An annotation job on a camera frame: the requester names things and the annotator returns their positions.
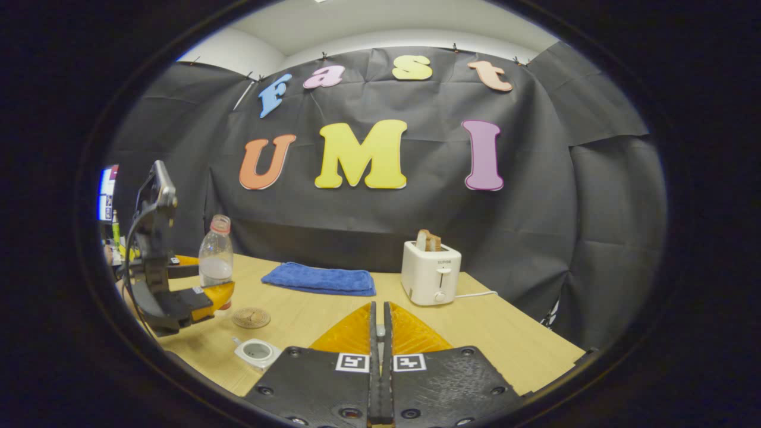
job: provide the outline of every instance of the white ceiling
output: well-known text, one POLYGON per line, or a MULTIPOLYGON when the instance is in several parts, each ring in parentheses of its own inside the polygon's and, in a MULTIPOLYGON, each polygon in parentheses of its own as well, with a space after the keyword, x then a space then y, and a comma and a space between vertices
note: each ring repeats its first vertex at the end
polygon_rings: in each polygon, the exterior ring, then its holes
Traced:
POLYGON ((284 0, 232 26, 290 56, 331 40, 382 30, 436 29, 506 40, 536 52, 557 39, 483 0, 284 0))

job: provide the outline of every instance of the letter m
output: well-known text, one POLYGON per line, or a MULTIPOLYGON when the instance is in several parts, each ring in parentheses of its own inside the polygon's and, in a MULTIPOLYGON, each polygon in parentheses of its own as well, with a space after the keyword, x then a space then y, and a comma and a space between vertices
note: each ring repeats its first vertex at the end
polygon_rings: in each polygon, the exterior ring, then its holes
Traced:
POLYGON ((325 137, 323 167, 314 184, 322 188, 341 186, 338 163, 352 187, 359 183, 362 173, 370 166, 365 178, 368 187, 376 189, 401 189, 407 184, 400 167, 400 144, 407 124, 401 120, 382 120, 373 125, 367 138, 360 145, 347 123, 333 123, 320 129, 325 137))

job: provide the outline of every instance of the bottle cap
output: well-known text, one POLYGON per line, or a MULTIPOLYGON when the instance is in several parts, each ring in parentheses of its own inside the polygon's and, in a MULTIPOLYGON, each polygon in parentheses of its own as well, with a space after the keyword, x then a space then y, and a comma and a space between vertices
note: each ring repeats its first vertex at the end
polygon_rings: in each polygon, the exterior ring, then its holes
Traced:
POLYGON ((212 218, 210 229, 222 235, 230 233, 230 217, 217 214, 212 218))

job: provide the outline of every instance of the table surface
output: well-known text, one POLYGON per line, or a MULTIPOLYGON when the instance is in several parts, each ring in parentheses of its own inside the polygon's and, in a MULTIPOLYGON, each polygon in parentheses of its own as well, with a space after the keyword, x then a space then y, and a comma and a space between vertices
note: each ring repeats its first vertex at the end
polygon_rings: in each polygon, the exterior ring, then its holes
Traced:
MULTIPOLYGON (((536 391, 567 372, 584 351, 547 330, 496 294, 455 299, 440 306, 417 306, 406 296, 398 273, 371 273, 377 295, 324 295, 262 284, 261 278, 280 263, 234 256, 235 292, 232 307, 212 320, 159 337, 161 346, 176 353, 204 376, 244 396, 261 374, 234 354, 232 340, 261 339, 281 350, 309 347, 346 315, 376 302, 377 322, 383 323, 383 302, 393 302, 436 330, 453 347, 478 347, 518 394, 536 391), (265 327, 245 329, 233 324, 239 308, 262 308, 272 316, 265 327)), ((198 285, 198 277, 172 279, 170 289, 198 285)), ((467 273, 460 273, 457 294, 488 291, 467 273)))

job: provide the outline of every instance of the white toaster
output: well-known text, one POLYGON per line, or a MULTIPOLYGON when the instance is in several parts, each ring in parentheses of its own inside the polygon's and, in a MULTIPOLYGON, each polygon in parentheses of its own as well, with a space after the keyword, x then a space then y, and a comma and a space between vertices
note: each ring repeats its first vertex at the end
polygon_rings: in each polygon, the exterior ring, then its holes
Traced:
POLYGON ((454 300, 463 257, 444 244, 441 249, 423 251, 414 241, 404 243, 402 287, 416 305, 442 305, 454 300))

